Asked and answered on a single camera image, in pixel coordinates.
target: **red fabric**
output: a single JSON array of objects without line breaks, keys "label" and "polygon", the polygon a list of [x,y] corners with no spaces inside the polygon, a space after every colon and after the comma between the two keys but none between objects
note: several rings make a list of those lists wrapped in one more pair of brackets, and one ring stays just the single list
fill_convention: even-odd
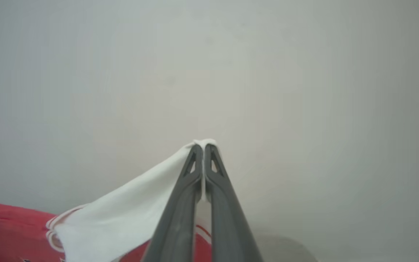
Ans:
[{"label": "red fabric", "polygon": [[[64,254],[52,249],[45,235],[45,224],[54,216],[0,204],[0,262],[62,262]],[[129,252],[121,262],[140,262],[147,244]],[[195,261],[211,262],[211,245],[198,234]]]}]

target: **white wall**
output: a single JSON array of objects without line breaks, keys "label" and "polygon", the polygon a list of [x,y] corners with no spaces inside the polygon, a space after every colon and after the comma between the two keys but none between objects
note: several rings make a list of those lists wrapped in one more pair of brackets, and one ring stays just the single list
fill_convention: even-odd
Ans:
[{"label": "white wall", "polygon": [[419,1],[0,1],[1,203],[59,213],[203,138],[253,228],[419,258]]}]

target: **white fabric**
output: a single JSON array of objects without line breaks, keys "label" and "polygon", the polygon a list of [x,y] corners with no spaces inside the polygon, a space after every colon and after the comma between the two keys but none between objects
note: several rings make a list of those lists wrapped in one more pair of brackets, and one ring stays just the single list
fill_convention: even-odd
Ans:
[{"label": "white fabric", "polygon": [[216,141],[195,140],[115,191],[48,221],[51,245],[64,250],[67,262],[111,262],[149,240],[195,144],[204,150]]}]

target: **cloth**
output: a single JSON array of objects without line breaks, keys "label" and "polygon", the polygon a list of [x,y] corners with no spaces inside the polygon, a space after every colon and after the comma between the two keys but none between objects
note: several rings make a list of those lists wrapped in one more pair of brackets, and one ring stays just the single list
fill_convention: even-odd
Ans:
[{"label": "cloth", "polygon": [[[64,262],[64,254],[50,247],[45,234],[46,221],[53,214],[22,207],[0,204],[0,262]],[[211,239],[197,226],[195,237],[196,262],[211,262]],[[148,242],[138,246],[120,262],[140,262]]]},{"label": "cloth", "polygon": [[149,240],[195,144],[204,149],[216,141],[195,140],[115,191],[48,221],[53,248],[67,262],[110,262]]}]

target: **plain background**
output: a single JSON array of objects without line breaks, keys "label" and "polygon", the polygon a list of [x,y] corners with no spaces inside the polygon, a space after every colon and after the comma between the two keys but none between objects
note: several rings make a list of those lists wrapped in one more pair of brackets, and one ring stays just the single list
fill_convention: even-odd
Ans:
[{"label": "plain background", "polygon": [[419,261],[419,1],[0,0],[0,203],[60,213],[204,138],[253,229]]}]

